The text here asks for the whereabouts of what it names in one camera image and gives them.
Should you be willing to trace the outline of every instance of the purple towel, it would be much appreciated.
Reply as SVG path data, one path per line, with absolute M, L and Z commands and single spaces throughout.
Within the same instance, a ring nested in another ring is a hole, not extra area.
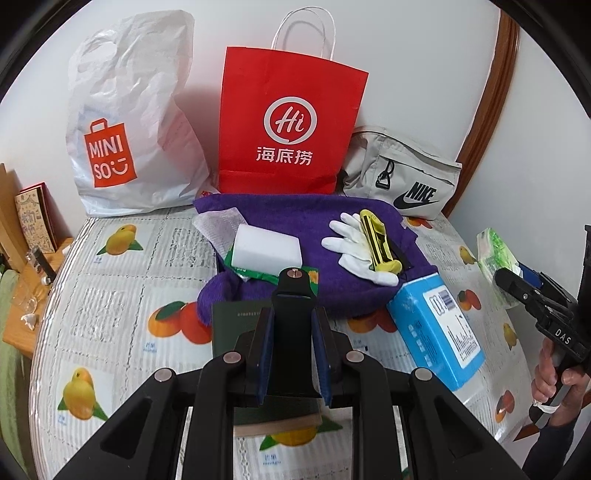
M 417 247 L 417 235 L 401 225 L 402 217 L 391 205 L 381 200 L 341 197 L 336 195 L 244 195 L 215 194 L 195 200 L 199 213 L 236 207 L 248 222 L 260 228 L 293 235 L 300 239 L 303 264 L 318 268 L 318 305 L 333 318 L 365 315 L 385 306 L 405 281 L 437 272 Z M 371 210 L 386 226 L 395 242 L 413 265 L 400 276 L 397 287 L 381 287 L 363 280 L 339 265 L 340 254 L 320 245 L 326 236 L 338 236 L 329 228 L 340 214 Z M 243 282 L 233 271 L 225 269 L 204 287 L 197 305 L 202 321 L 212 321 L 212 306 L 219 301 L 259 300 L 271 297 L 275 285 L 262 280 Z

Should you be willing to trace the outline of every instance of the white glove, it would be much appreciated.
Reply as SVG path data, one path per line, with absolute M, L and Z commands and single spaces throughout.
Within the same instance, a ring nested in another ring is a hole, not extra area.
M 376 272 L 371 270 L 371 250 L 361 228 L 359 215 L 341 213 L 342 222 L 332 220 L 329 227 L 343 238 L 328 236 L 322 239 L 322 246 L 327 250 L 342 254 L 339 265 L 359 278 L 369 280 L 376 285 L 395 287 L 398 276 L 390 272 Z

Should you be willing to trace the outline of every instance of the white wall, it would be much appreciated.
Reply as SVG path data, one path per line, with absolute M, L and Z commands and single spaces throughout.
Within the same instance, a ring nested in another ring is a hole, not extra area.
M 369 72 L 358 124 L 397 128 L 455 157 L 488 75 L 498 10 L 488 0 L 319 0 L 337 24 L 335 60 Z M 85 218 L 64 135 L 67 62 L 77 45 L 118 18 L 181 8 L 195 17 L 194 62 L 183 108 L 208 161 L 217 159 L 219 96 L 228 45 L 268 47 L 301 0 L 93 0 L 37 52 L 0 105 L 0 161 L 23 186 L 45 181 L 76 233 Z M 311 14 L 301 19 L 316 21 Z M 287 47 L 317 54 L 322 44 L 302 22 Z
M 591 119 L 523 31 L 499 124 L 450 220 L 471 247 L 493 227 L 521 262 L 576 296 L 591 224 Z M 541 343 L 535 321 L 520 307 L 509 315 L 533 369 Z

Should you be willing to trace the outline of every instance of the green packaging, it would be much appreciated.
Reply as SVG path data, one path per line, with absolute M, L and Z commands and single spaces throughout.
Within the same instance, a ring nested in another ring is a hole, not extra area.
M 226 265 L 230 270 L 235 272 L 237 275 L 242 275 L 244 277 L 255 278 L 256 280 L 264 280 L 273 285 L 277 285 L 279 283 L 279 277 L 275 275 L 269 275 L 267 273 L 256 272 L 254 270 L 246 270 L 244 268 L 236 268 L 232 266 L 232 254 L 234 252 L 234 247 L 230 248 L 226 258 L 224 258 L 223 263 Z M 302 265 L 302 270 L 308 273 L 310 277 L 310 288 L 314 295 L 318 295 L 318 280 L 319 280 L 319 273 L 317 268 L 306 267 Z
M 504 308 L 510 309 L 519 302 L 502 291 L 495 283 L 495 273 L 500 268 L 508 268 L 514 274 L 523 277 L 519 262 L 509 250 L 503 239 L 492 228 L 487 228 L 476 237 L 478 247 L 478 266 L 486 280 L 491 284 L 496 297 Z

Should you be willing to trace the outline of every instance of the yellow fruit print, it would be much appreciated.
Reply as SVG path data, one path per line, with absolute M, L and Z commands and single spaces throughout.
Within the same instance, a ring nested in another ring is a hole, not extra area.
M 286 447 L 299 447 L 306 445 L 316 438 L 316 435 L 324 432 L 336 432 L 343 427 L 322 415 L 322 424 L 317 427 L 308 427 L 301 430 L 292 430 L 290 432 L 274 433 L 267 435 L 261 442 L 259 451 L 262 452 L 275 445 L 284 445 Z
M 308 275 L 310 277 L 310 283 L 315 283 L 318 285 L 318 271 L 317 270 L 310 270 L 308 272 Z
M 143 247 L 135 239 L 137 227 L 135 225 L 124 225 L 117 229 L 113 235 L 107 239 L 106 245 L 100 249 L 97 255 L 121 255 L 127 250 L 143 250 Z
M 271 438 L 277 443 L 288 447 L 297 447 L 310 443 L 316 437 L 316 427 L 310 427 L 302 430 L 293 430 L 292 432 L 276 433 Z
M 101 420 L 109 418 L 96 401 L 95 385 L 86 368 L 78 367 L 74 370 L 72 380 L 66 384 L 62 395 L 58 410 L 67 410 L 80 420 L 92 417 Z
M 476 258 L 470 255 L 470 252 L 463 245 L 460 247 L 460 258 L 464 262 L 464 265 L 474 265 Z
M 509 345 L 509 350 L 517 345 L 517 334 L 513 331 L 511 325 L 508 323 L 503 323 L 503 336 L 505 337 L 507 345 Z

